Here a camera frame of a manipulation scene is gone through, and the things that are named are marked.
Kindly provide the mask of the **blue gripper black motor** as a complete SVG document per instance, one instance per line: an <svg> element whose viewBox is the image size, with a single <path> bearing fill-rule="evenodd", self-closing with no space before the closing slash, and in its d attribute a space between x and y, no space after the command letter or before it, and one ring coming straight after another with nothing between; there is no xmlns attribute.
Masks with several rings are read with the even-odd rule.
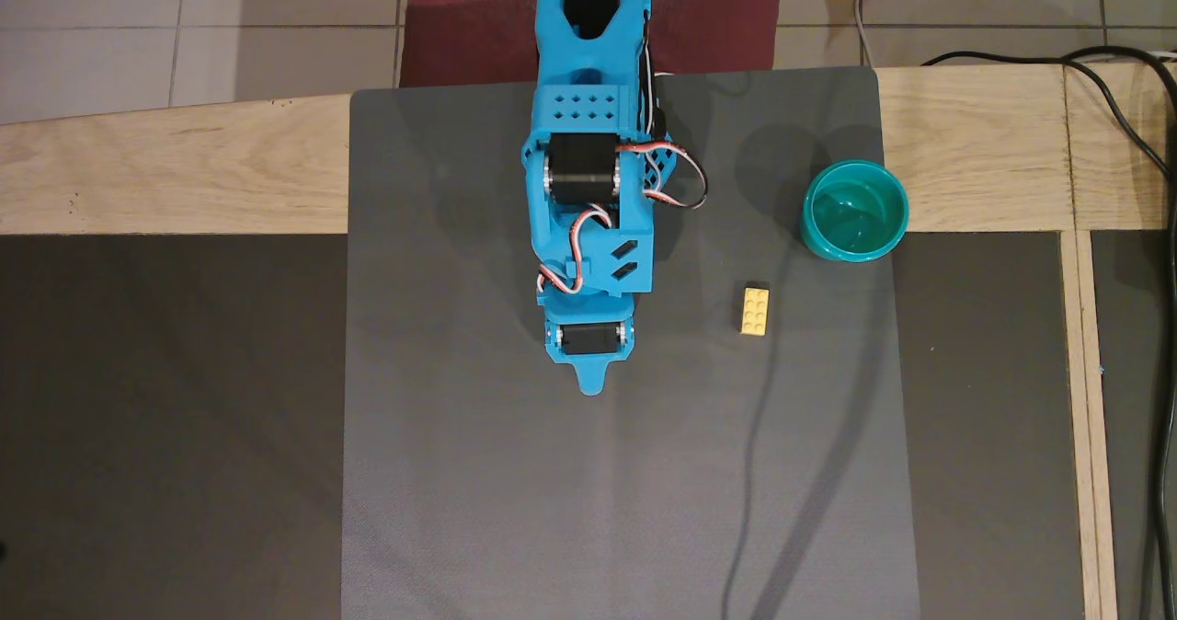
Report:
<svg viewBox="0 0 1177 620"><path fill-rule="evenodd" d="M604 389L610 362L630 356L636 345L636 296L630 293L543 293L543 344L557 362L573 359L585 396Z"/></svg>

